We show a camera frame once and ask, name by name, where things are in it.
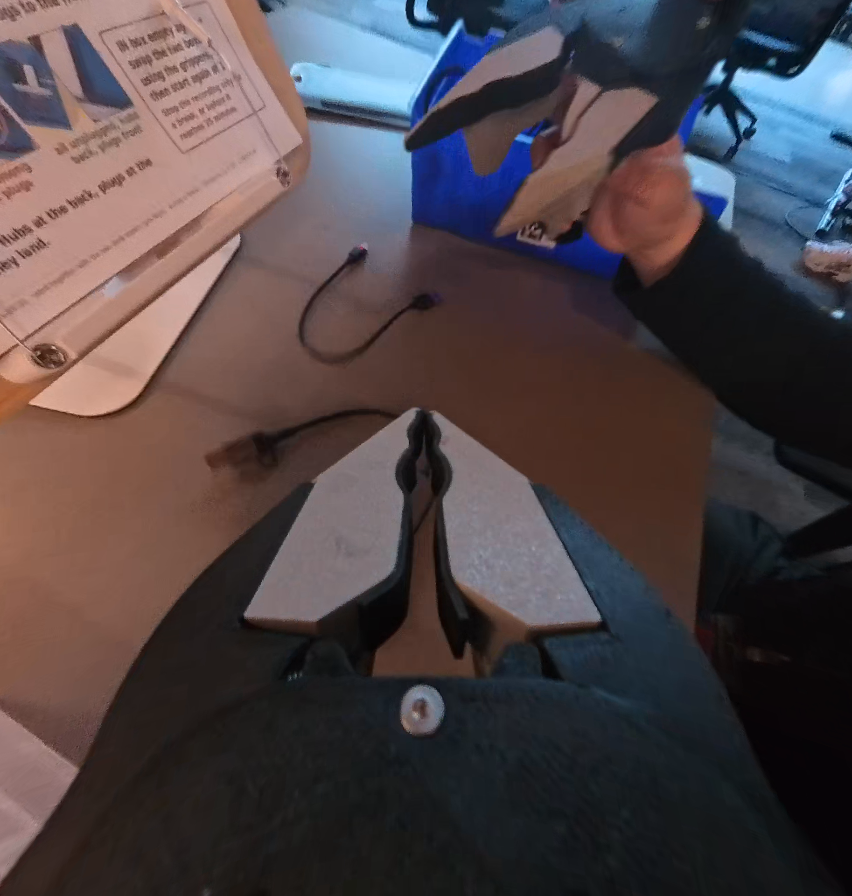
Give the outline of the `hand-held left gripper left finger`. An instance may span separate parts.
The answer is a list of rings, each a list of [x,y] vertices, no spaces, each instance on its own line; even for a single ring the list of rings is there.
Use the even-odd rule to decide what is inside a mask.
[[[420,410],[411,409],[318,476],[245,621],[373,653],[409,607]]]

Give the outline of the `clear plastic box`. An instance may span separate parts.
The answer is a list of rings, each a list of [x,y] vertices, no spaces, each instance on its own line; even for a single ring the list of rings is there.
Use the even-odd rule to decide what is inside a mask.
[[[0,709],[0,883],[76,775],[71,762]]]

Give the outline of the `black office chair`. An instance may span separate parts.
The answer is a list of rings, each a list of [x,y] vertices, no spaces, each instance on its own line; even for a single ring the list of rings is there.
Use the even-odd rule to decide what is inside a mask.
[[[740,70],[790,80],[812,62],[852,5],[851,1],[755,1],[723,58],[722,79],[707,84],[700,108],[709,116],[719,108],[733,133],[722,163],[733,160],[741,145],[756,135],[755,113],[734,92]]]
[[[422,2],[425,18],[418,16],[417,4],[417,1],[405,1],[405,16],[410,26],[444,36],[458,23],[477,37],[485,37],[493,30],[507,31],[515,24],[513,13],[505,2],[427,1]]]

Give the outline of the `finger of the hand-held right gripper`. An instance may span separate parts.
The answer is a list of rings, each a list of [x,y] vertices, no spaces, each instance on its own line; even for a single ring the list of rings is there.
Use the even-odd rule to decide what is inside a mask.
[[[566,85],[570,92],[557,142],[498,219],[496,238],[538,228],[545,239],[566,240],[611,170],[616,148],[658,103],[656,94],[637,86]]]
[[[494,173],[521,132],[553,111],[565,45],[559,28],[499,42],[412,126],[406,150],[420,151],[460,132],[474,172]]]

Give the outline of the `person's right forearm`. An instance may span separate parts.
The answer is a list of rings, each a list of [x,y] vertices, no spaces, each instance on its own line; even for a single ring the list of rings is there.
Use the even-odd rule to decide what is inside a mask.
[[[704,218],[674,268],[616,295],[724,407],[773,439],[852,470],[852,327],[828,317]]]

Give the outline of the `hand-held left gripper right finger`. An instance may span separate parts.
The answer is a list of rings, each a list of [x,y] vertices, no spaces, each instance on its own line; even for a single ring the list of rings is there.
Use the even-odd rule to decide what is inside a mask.
[[[597,631],[601,613],[531,481],[443,415],[426,417],[440,624],[456,658]]]

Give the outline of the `black cable red plug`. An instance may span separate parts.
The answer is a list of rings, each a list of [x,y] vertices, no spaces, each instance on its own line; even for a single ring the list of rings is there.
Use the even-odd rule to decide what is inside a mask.
[[[400,319],[410,314],[427,313],[436,308],[440,304],[440,298],[435,293],[422,292],[413,296],[406,305],[398,308],[397,311],[382,323],[364,342],[352,347],[351,349],[338,352],[327,352],[313,346],[308,339],[308,325],[311,323],[312,316],[316,310],[316,306],[320,298],[331,288],[331,286],[343,275],[349,273],[353,268],[365,262],[369,255],[369,249],[364,243],[360,243],[353,247],[347,253],[340,263],[330,275],[328,275],[319,285],[312,291],[308,297],[304,307],[301,310],[297,328],[296,340],[300,348],[314,361],[330,366],[340,366],[351,364],[353,361],[365,355]]]

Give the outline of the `person's black clothing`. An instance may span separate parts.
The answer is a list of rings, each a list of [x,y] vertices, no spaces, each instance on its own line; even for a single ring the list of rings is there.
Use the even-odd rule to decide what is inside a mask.
[[[791,558],[756,512],[711,499],[698,623],[772,789],[852,894],[852,562]]]

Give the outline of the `person's right hand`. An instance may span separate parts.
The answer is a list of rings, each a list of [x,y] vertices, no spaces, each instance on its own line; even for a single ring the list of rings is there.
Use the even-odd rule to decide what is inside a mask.
[[[678,135],[630,153],[598,186],[587,216],[588,235],[629,263],[651,286],[686,252],[704,219],[693,193]]]

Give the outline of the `blue plastic bin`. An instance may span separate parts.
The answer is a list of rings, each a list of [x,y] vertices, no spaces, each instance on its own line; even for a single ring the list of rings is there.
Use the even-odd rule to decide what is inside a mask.
[[[500,36],[496,29],[485,37],[476,36],[467,31],[463,21],[457,21],[413,97],[411,123],[417,124],[443,99]],[[505,238],[494,236],[496,220],[532,171],[533,137],[548,125],[541,121],[518,134],[499,168],[485,176],[475,173],[465,137],[460,132],[414,151],[411,155],[412,221],[610,280],[620,266],[621,257],[604,250],[588,235],[566,244],[550,241],[539,227]]]

